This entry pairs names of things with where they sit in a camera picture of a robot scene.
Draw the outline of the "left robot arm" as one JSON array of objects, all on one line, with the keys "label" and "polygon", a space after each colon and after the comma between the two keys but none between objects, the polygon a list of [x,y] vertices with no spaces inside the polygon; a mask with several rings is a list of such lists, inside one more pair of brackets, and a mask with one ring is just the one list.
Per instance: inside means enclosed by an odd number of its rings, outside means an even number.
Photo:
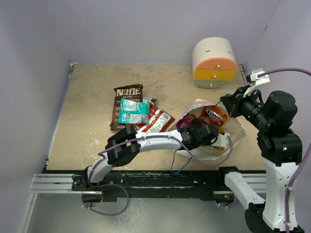
[{"label": "left robot arm", "polygon": [[125,127],[107,140],[105,150],[98,153],[100,159],[88,166],[82,175],[72,176],[74,191],[93,191],[109,186],[123,189],[119,184],[106,182],[105,176],[115,167],[125,166],[142,152],[152,150],[191,150],[200,146],[211,146],[218,141],[219,133],[214,126],[202,128],[179,128],[169,132],[136,132],[132,126]]}]

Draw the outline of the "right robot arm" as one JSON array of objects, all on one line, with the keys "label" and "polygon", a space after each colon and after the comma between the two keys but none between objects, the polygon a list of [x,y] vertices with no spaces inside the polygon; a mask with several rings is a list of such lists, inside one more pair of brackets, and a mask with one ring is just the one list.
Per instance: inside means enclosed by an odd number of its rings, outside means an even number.
[{"label": "right robot arm", "polygon": [[273,91],[266,102],[261,92],[246,94],[240,87],[234,94],[220,98],[229,117],[245,117],[257,130],[257,142],[264,158],[266,198],[255,192],[237,171],[216,178],[221,190],[230,188],[245,212],[245,221],[253,233],[302,233],[294,209],[294,181],[303,165],[302,141],[290,128],[297,113],[295,98],[284,91]]}]

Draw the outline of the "teal snack packet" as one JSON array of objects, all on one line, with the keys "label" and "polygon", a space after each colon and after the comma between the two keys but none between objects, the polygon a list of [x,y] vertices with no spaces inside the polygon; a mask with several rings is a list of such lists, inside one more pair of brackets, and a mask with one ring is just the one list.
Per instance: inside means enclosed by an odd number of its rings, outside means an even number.
[{"label": "teal snack packet", "polygon": [[121,99],[118,123],[149,124],[149,104]]}]

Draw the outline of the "blue checkered paper bag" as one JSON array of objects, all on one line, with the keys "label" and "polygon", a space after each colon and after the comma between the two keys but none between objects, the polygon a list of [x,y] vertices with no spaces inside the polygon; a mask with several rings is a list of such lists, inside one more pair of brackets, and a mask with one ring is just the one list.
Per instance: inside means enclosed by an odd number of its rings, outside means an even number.
[{"label": "blue checkered paper bag", "polygon": [[[183,148],[174,152],[171,164],[171,173],[180,173],[192,160],[201,161],[203,164],[213,166],[210,161],[216,161],[216,166],[224,163],[234,147],[246,138],[246,131],[239,121],[231,119],[219,103],[213,104],[207,100],[196,99],[190,108],[182,115],[171,129],[201,130],[204,127],[216,129],[218,136],[211,143],[191,149],[190,152]],[[173,170],[176,154],[189,157],[189,160],[178,170]]]}]

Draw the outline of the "red doritos bag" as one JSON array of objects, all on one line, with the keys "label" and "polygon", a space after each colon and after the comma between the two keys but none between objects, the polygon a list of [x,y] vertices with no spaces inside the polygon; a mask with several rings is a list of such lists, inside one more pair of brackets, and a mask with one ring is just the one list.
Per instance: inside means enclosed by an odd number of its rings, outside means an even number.
[{"label": "red doritos bag", "polygon": [[134,124],[137,132],[162,133],[175,121],[174,117],[166,111],[159,109],[155,102],[149,104],[149,125]]}]

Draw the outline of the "brown potato chips bag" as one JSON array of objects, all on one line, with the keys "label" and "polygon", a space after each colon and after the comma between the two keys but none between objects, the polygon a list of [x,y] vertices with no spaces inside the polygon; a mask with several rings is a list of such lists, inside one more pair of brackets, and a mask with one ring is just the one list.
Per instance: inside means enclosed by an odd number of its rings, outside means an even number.
[{"label": "brown potato chips bag", "polygon": [[130,123],[125,112],[137,111],[139,109],[137,102],[142,102],[142,84],[131,84],[114,88],[115,100],[113,106],[112,120],[110,130],[119,131]]}]

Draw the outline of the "green chips bag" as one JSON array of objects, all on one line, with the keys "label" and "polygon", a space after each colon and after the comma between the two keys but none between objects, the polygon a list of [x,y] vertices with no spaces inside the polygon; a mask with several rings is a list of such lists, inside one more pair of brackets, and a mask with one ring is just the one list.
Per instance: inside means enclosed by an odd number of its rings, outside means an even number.
[{"label": "green chips bag", "polygon": [[155,99],[155,98],[150,98],[150,97],[146,97],[146,96],[143,96],[143,102],[144,103],[147,103],[147,104],[150,104],[150,102],[156,102],[157,101],[157,99]]}]

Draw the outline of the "purple snack packet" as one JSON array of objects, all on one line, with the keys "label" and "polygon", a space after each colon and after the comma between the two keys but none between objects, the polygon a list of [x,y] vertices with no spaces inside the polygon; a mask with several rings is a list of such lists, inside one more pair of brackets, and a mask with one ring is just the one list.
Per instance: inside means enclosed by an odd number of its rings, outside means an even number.
[{"label": "purple snack packet", "polygon": [[187,114],[183,118],[181,118],[176,127],[179,128],[202,128],[206,125],[200,118],[196,117],[194,114]]}]

